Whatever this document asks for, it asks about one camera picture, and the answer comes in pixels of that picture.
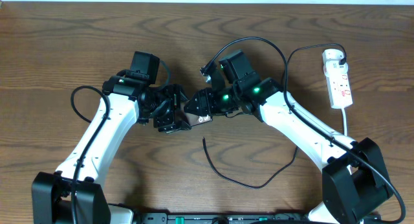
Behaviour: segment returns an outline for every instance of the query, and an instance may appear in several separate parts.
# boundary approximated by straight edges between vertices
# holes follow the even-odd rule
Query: wooden surface
[[[288,54],[302,46],[338,42],[347,50],[354,105],[349,135],[373,139],[414,221],[414,7],[335,5],[180,5],[145,3],[4,3],[0,9],[0,222],[30,223],[30,186],[53,172],[87,128],[72,111],[71,91],[101,87],[129,68],[135,50],[151,52],[172,70],[188,96],[206,87],[199,67],[226,43],[261,36]],[[263,78],[280,79],[280,57],[261,42],[240,43]],[[329,106],[322,49],[298,53],[290,90],[318,118],[342,131]],[[158,83],[166,79],[160,70]],[[98,97],[76,100],[92,117]],[[202,151],[224,174],[259,185],[290,161],[294,145],[253,117],[214,118],[191,131],[158,133],[134,126],[111,165],[108,202],[170,212],[310,210],[321,201],[321,175],[304,153],[262,190],[218,178]],[[395,198],[379,208],[399,215]]]

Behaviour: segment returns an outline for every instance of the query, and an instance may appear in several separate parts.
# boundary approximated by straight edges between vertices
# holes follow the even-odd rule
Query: wooden table
[[[206,87],[199,68],[229,41],[261,36],[285,54],[338,42],[347,50],[354,104],[349,135],[373,139],[414,221],[414,8],[337,5],[184,5],[145,3],[4,3],[0,9],[0,220],[30,223],[30,187],[38,172],[53,172],[87,128],[72,111],[79,85],[101,87],[128,69],[134,51],[151,52],[172,70],[188,96]],[[277,53],[261,42],[243,49],[263,78],[280,79]],[[330,108],[322,73],[323,49],[297,53],[290,91],[306,109],[342,131]],[[166,79],[164,70],[158,84]],[[92,92],[76,105],[91,118]],[[202,151],[206,137],[224,174],[259,185],[290,161],[294,145],[254,117],[216,117],[191,131],[166,135],[134,126],[109,170],[108,202],[170,212],[310,210],[321,201],[321,175],[300,152],[295,163],[261,190],[218,178]],[[399,215],[395,198],[380,208]]]

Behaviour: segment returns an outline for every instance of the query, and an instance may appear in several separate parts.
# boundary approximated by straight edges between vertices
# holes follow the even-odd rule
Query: power strip
[[[329,101],[334,109],[343,109],[353,103],[347,74],[348,64],[340,65],[342,58],[343,52],[337,49],[327,49],[322,53],[323,73],[328,84]]]

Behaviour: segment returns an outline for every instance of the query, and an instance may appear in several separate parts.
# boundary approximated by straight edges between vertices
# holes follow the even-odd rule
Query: green connector
[[[175,224],[184,224],[184,218],[175,218]]]

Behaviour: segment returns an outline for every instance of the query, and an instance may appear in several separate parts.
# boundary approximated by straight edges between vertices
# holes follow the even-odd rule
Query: white power strip
[[[327,49],[322,53],[323,72],[328,84],[329,101],[334,109],[350,106],[352,102],[351,87],[348,80],[348,64],[339,64],[343,52],[337,49]]]

